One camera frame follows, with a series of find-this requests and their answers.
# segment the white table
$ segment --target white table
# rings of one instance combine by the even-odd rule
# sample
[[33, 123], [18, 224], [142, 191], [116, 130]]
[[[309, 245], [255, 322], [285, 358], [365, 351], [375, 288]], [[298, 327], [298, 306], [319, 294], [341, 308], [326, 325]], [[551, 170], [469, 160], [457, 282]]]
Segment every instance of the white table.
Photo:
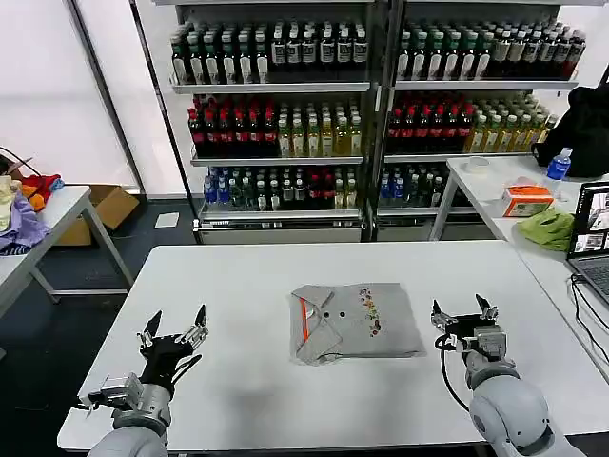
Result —
[[[427, 355], [345, 359], [324, 367], [289, 359], [287, 296], [304, 284], [398, 282]], [[80, 390], [138, 374], [135, 337], [158, 309], [159, 334], [179, 332], [207, 305], [203, 359], [178, 383], [169, 452], [420, 446], [479, 442], [442, 381], [432, 300], [453, 314], [499, 307], [508, 355], [539, 386], [567, 434], [609, 430], [609, 387], [516, 252], [502, 241], [160, 247], [144, 267]], [[448, 374], [468, 401], [465, 368]], [[111, 410], [72, 409], [58, 446], [87, 450], [111, 431]]]
[[[89, 194], [90, 188], [88, 186], [65, 186], [56, 190], [50, 196], [45, 208], [38, 213], [39, 220], [50, 228], [49, 235], [27, 254], [0, 257], [0, 317], [10, 308], [32, 278], [45, 289], [55, 303], [58, 297], [63, 295], [128, 292], [128, 289], [133, 285], [133, 277], [112, 243], [95, 208], [89, 201]], [[99, 246], [106, 252], [120, 277], [125, 280], [126, 289], [55, 290], [36, 267], [45, 253], [81, 214], [87, 221]]]
[[[597, 349], [592, 347], [584, 329], [575, 319], [575, 302], [568, 287], [569, 277], [574, 271], [566, 264], [566, 254], [543, 249], [524, 238], [516, 227], [516, 224], [522, 219], [501, 217], [501, 211], [496, 205], [497, 200], [501, 198], [505, 184], [513, 182], [520, 176], [541, 182], [545, 169], [540, 168], [533, 157], [486, 158], [490, 161], [490, 166], [485, 173], [480, 174], [470, 173], [466, 170], [465, 165], [469, 161], [467, 158], [447, 161], [450, 176], [446, 190], [450, 193], [442, 200], [438, 218], [431, 231], [431, 239], [438, 240], [441, 237], [452, 195], [459, 187], [495, 237], [510, 242], [518, 251], [521, 259], [539, 281], [609, 383], [609, 365], [602, 354], [597, 353]], [[609, 180], [609, 175], [605, 175], [600, 180]], [[575, 213], [581, 184], [589, 181], [591, 180], [566, 178], [560, 184], [561, 201], [557, 201], [555, 206], [565, 212]], [[579, 287], [602, 319], [609, 322], [609, 307], [598, 298], [591, 288], [586, 285], [579, 285]], [[605, 350], [609, 350], [609, 332], [594, 319], [594, 316], [591, 316], [592, 313], [586, 311], [585, 306], [581, 307], [582, 321], [591, 329]]]

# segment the green cloth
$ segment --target green cloth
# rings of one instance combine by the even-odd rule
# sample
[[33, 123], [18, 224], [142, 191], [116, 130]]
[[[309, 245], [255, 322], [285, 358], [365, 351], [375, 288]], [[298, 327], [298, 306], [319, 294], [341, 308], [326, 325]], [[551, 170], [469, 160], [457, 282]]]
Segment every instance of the green cloth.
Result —
[[572, 214], [550, 207], [546, 211], [518, 222], [517, 226], [526, 239], [543, 248], [568, 250], [574, 220]]

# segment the purple cloth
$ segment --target purple cloth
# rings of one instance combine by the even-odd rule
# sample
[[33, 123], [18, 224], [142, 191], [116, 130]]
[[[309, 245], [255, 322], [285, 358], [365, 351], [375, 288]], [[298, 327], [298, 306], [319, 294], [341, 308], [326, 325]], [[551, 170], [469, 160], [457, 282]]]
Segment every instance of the purple cloth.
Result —
[[31, 248], [49, 233], [49, 228], [38, 221], [31, 203], [17, 192], [10, 207], [9, 228], [0, 231], [0, 249], [15, 244]]

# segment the orange box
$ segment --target orange box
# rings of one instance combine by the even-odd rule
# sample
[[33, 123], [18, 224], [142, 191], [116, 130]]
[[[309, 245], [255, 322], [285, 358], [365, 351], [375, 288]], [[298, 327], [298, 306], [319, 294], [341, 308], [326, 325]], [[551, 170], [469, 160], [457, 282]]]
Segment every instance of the orange box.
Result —
[[554, 197], [543, 186], [512, 186], [501, 198], [503, 217], [529, 217], [546, 211], [552, 202]]

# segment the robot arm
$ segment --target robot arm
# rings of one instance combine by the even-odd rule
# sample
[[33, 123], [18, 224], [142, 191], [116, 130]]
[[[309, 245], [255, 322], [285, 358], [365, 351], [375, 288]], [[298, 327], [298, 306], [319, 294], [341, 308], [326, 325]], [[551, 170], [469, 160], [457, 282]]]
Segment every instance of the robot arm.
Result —
[[201, 355], [178, 364], [207, 337], [206, 307], [201, 307], [194, 325], [182, 334], [156, 337], [160, 322], [161, 311], [137, 335], [141, 340], [140, 352], [147, 360], [142, 376], [130, 373], [124, 378], [107, 378], [99, 390], [80, 398], [79, 408], [93, 410], [100, 405], [114, 408], [114, 430], [91, 450], [90, 457], [167, 456], [169, 402], [175, 384], [201, 360]]
[[507, 337], [496, 323], [497, 308], [480, 295], [476, 299], [481, 314], [454, 317], [434, 302], [431, 322], [445, 333], [436, 342], [442, 369], [445, 351], [463, 353], [465, 380], [473, 390], [469, 408], [463, 407], [478, 432], [498, 457], [585, 457], [551, 421], [543, 394], [521, 380], [514, 362], [505, 358]]

